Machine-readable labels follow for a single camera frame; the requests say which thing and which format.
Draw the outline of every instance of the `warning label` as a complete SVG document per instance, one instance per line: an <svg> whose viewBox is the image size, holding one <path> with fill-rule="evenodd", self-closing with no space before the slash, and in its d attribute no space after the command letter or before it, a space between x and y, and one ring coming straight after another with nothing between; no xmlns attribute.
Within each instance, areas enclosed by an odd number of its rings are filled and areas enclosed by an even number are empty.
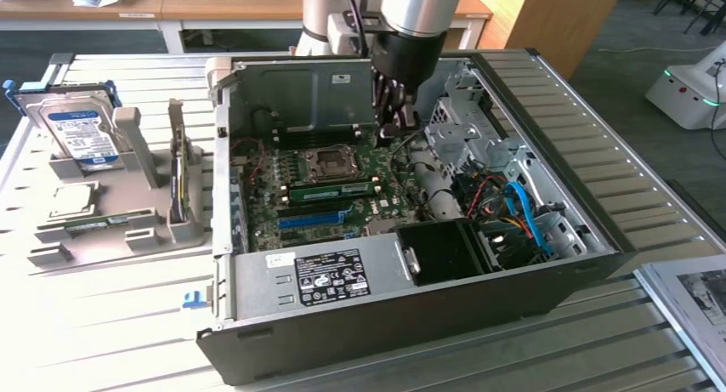
<svg viewBox="0 0 726 392"><path fill-rule="evenodd" d="M296 258L295 271L299 299L309 307L371 293L359 249Z"/></svg>

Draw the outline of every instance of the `white table leg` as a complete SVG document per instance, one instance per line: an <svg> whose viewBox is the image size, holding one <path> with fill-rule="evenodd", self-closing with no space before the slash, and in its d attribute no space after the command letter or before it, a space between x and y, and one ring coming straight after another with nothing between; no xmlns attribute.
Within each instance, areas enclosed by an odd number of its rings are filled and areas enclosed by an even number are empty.
<svg viewBox="0 0 726 392"><path fill-rule="evenodd" d="M462 40L458 43L459 49L477 49L481 33L485 31L485 20L470 20L466 25Z"/></svg>
<svg viewBox="0 0 726 392"><path fill-rule="evenodd" d="M167 45L167 53L183 54L184 40L182 38L182 22L178 20L160 20L159 31L162 32L163 42Z"/></svg>

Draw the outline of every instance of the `wooden table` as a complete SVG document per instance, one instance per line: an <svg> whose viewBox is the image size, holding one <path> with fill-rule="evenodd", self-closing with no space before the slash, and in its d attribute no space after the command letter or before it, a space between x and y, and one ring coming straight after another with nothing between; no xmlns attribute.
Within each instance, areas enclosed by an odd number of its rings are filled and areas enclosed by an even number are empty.
<svg viewBox="0 0 726 392"><path fill-rule="evenodd" d="M0 31L158 30L163 0L119 0L103 8L72 0L0 2Z"/></svg>
<svg viewBox="0 0 726 392"><path fill-rule="evenodd" d="M479 0L461 0L451 28L453 46L477 48L491 11ZM303 0L120 0L103 8L72 0L0 2L0 31L158 30L171 54L184 53L183 30L302 29Z"/></svg>
<svg viewBox="0 0 726 392"><path fill-rule="evenodd" d="M458 44L477 48L491 11L479 0L461 0L451 28L462 28ZM184 53L184 29L302 29L303 0L163 0L162 31L170 53Z"/></svg>

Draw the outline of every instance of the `motherboard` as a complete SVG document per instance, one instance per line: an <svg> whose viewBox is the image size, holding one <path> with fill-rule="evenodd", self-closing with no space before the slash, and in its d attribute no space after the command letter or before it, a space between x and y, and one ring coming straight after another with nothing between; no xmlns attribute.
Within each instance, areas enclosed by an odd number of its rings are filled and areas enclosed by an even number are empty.
<svg viewBox="0 0 726 392"><path fill-rule="evenodd" d="M410 203L413 170L391 168L395 149L375 148L370 132L244 138L232 145L251 252L373 236L422 219ZM323 146L341 140L347 144Z"/></svg>

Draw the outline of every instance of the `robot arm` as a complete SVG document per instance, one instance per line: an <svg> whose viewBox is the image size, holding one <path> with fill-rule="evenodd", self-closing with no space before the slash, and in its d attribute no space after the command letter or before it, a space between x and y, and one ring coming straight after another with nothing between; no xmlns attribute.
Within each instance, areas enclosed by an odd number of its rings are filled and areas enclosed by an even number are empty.
<svg viewBox="0 0 726 392"><path fill-rule="evenodd" d="M359 30L351 23L350 4L349 0L304 0L300 45L307 40L307 48L299 45L298 54L346 50L342 38L358 36ZM371 49L377 144L385 146L399 131L419 128L413 111L417 90L434 74L458 0L358 0L357 4Z"/></svg>

